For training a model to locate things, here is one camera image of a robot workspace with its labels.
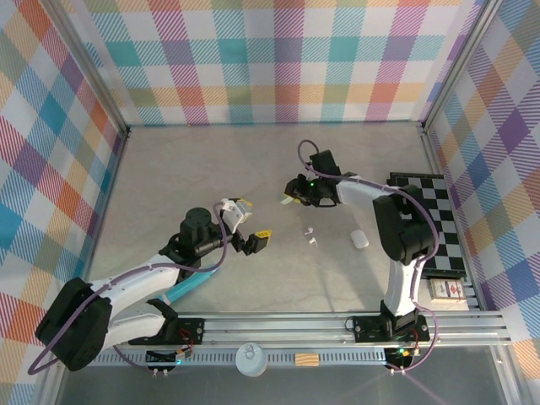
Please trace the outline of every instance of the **yellow tag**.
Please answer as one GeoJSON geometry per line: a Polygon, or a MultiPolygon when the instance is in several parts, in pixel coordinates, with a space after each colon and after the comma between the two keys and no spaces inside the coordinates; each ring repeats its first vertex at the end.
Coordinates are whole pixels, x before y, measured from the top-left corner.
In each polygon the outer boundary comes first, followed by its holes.
{"type": "Polygon", "coordinates": [[[255,236],[257,238],[261,238],[261,239],[268,238],[268,241],[270,241],[270,236],[272,236],[272,231],[270,229],[260,230],[260,231],[255,233],[255,236]]]}

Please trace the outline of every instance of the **small box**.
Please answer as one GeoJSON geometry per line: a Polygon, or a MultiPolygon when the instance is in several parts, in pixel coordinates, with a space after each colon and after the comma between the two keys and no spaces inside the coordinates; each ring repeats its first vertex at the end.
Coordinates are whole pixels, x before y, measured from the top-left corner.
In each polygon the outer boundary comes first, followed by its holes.
{"type": "Polygon", "coordinates": [[[429,285],[431,299],[434,302],[462,303],[467,300],[461,280],[432,278],[429,285]]]}
{"type": "Polygon", "coordinates": [[[318,353],[296,353],[294,364],[301,367],[317,367],[319,365],[318,353]]]}

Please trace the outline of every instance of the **black and white checkerboard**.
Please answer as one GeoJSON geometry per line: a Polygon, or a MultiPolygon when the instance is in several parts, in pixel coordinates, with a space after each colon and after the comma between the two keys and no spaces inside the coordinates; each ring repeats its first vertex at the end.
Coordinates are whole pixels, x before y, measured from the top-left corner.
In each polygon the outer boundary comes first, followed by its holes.
{"type": "Polygon", "coordinates": [[[456,222],[451,211],[446,184],[442,175],[391,173],[388,186],[403,187],[414,184],[422,189],[424,205],[439,231],[440,246],[437,255],[424,265],[422,278],[464,278],[465,263],[457,238],[456,222]]]}

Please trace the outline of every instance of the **metal frame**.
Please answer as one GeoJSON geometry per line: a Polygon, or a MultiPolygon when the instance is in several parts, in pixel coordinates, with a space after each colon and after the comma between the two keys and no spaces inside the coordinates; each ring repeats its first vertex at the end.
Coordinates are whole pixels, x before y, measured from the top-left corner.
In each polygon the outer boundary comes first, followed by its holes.
{"type": "Polygon", "coordinates": [[[41,6],[43,6],[52,23],[58,30],[60,37],[63,39],[67,48],[72,53],[73,59],[88,80],[105,112],[125,137],[129,133],[129,126],[124,121],[120,109],[116,105],[111,92],[103,82],[103,79],[101,78],[101,75],[94,64],[92,57],[78,36],[77,31],[71,24],[71,19],[66,13],[66,10],[64,10],[63,6],[55,0],[40,0],[40,2],[41,6]]]}
{"type": "Polygon", "coordinates": [[[417,122],[416,130],[418,132],[418,136],[420,137],[420,142],[422,143],[422,150],[424,151],[425,159],[428,162],[429,172],[433,175],[441,175],[442,172],[440,171],[439,162],[435,157],[433,150],[429,146],[429,139],[425,134],[421,122],[417,122]]]}
{"type": "MultiPolygon", "coordinates": [[[[426,154],[427,159],[433,162],[433,166],[430,166],[430,167],[432,167],[432,170],[436,169],[434,170],[436,174],[442,175],[443,170],[442,170],[442,167],[440,166],[439,160],[436,158],[435,146],[431,142],[431,137],[428,134],[426,134],[424,129],[421,129],[420,139],[422,140],[422,145],[424,147],[424,152],[426,154]]],[[[457,211],[456,206],[451,199],[449,201],[451,205],[451,210],[452,212],[455,213],[457,211]]],[[[462,247],[462,255],[463,255],[463,258],[465,259],[464,263],[465,263],[465,271],[467,272],[467,278],[472,281],[470,287],[474,288],[476,299],[478,301],[478,306],[480,307],[480,309],[486,310],[488,308],[488,305],[487,305],[487,301],[485,297],[483,296],[482,290],[478,287],[480,285],[480,282],[478,281],[478,277],[474,274],[474,272],[471,271],[470,263],[473,262],[473,258],[471,257],[469,250],[464,248],[465,244],[462,243],[462,238],[460,236],[460,235],[465,235],[464,229],[462,227],[462,224],[459,221],[455,221],[455,223],[456,223],[457,236],[460,241],[460,246],[462,247]]]]}
{"type": "MultiPolygon", "coordinates": [[[[83,272],[80,276],[82,279],[85,279],[86,274],[90,269],[90,264],[92,263],[95,254],[95,247],[97,246],[97,242],[100,239],[101,231],[103,230],[105,213],[107,212],[107,207],[109,206],[109,202],[111,200],[111,194],[116,184],[116,177],[122,163],[124,152],[126,151],[127,140],[129,139],[128,133],[129,128],[127,129],[127,132],[125,132],[126,135],[122,138],[120,148],[118,149],[116,167],[113,170],[112,180],[109,185],[109,189],[105,193],[105,205],[103,207],[103,213],[96,225],[96,237],[94,238],[94,244],[90,248],[89,260],[86,262],[86,266],[84,267],[83,272]]],[[[44,359],[44,362],[50,361],[52,357],[53,356],[51,354],[50,356],[48,356],[47,359],[44,359]]],[[[62,392],[65,370],[66,368],[63,365],[54,364],[52,367],[50,367],[47,371],[44,371],[43,374],[38,377],[39,380],[35,384],[35,394],[32,397],[32,405],[50,405],[55,403],[57,398],[60,396],[60,393],[62,392]]]]}
{"type": "MultiPolygon", "coordinates": [[[[193,356],[182,359],[181,367],[189,365],[217,365],[235,366],[236,348],[205,348],[194,350],[193,356]]],[[[297,349],[293,348],[265,348],[268,366],[295,367],[297,349]]],[[[304,349],[304,353],[319,354],[319,365],[385,365],[386,356],[383,348],[319,348],[304,349]]],[[[143,348],[131,349],[124,353],[136,364],[147,366],[177,366],[174,362],[146,362],[146,350],[143,348]]],[[[116,367],[126,365],[126,362],[114,351],[106,350],[100,354],[90,365],[100,367],[116,367]]]]}
{"type": "MultiPolygon", "coordinates": [[[[182,314],[182,318],[204,318],[201,349],[239,348],[257,342],[264,348],[394,348],[402,343],[356,343],[345,328],[350,316],[378,316],[379,312],[325,313],[218,313],[182,314]]],[[[498,311],[438,311],[439,339],[437,346],[485,346],[510,343],[505,321],[498,311]]],[[[426,316],[430,331],[434,320],[426,316]]],[[[175,349],[175,346],[131,346],[133,349],[175,349]]]]}
{"type": "Polygon", "coordinates": [[[533,404],[531,392],[511,345],[492,346],[491,354],[508,403],[533,404]]]}
{"type": "Polygon", "coordinates": [[[477,18],[476,24],[465,39],[465,46],[463,47],[459,57],[454,62],[445,82],[440,89],[439,94],[437,95],[437,98],[435,99],[435,103],[431,106],[428,115],[426,116],[424,127],[426,128],[428,135],[433,123],[446,107],[452,91],[456,88],[460,77],[467,69],[469,62],[480,45],[480,41],[483,39],[483,36],[488,30],[491,21],[493,21],[495,15],[499,11],[503,1],[504,0],[486,0],[486,3],[484,4],[483,9],[480,11],[480,15],[477,18]]]}

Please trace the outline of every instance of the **small white object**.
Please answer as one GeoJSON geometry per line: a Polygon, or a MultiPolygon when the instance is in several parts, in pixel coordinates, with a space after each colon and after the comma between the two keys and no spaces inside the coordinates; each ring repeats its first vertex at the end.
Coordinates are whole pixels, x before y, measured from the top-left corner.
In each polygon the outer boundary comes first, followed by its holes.
{"type": "Polygon", "coordinates": [[[244,200],[229,200],[224,198],[221,200],[223,204],[221,209],[223,210],[223,222],[227,224],[231,233],[236,232],[238,225],[245,223],[245,221],[251,216],[251,207],[247,201],[244,200]]]}
{"type": "Polygon", "coordinates": [[[351,239],[353,240],[354,246],[357,249],[364,249],[365,247],[368,247],[370,245],[368,237],[361,229],[357,229],[351,232],[351,239]]]}
{"type": "Polygon", "coordinates": [[[432,279],[429,291],[433,302],[463,303],[467,301],[461,280],[432,279]]]}
{"type": "Polygon", "coordinates": [[[294,201],[294,198],[287,196],[283,200],[281,200],[279,203],[283,205],[287,205],[288,203],[291,203],[293,201],[294,201]]]}
{"type": "Polygon", "coordinates": [[[258,377],[267,369],[268,361],[264,349],[256,343],[246,343],[236,352],[236,368],[243,375],[258,377]]]}

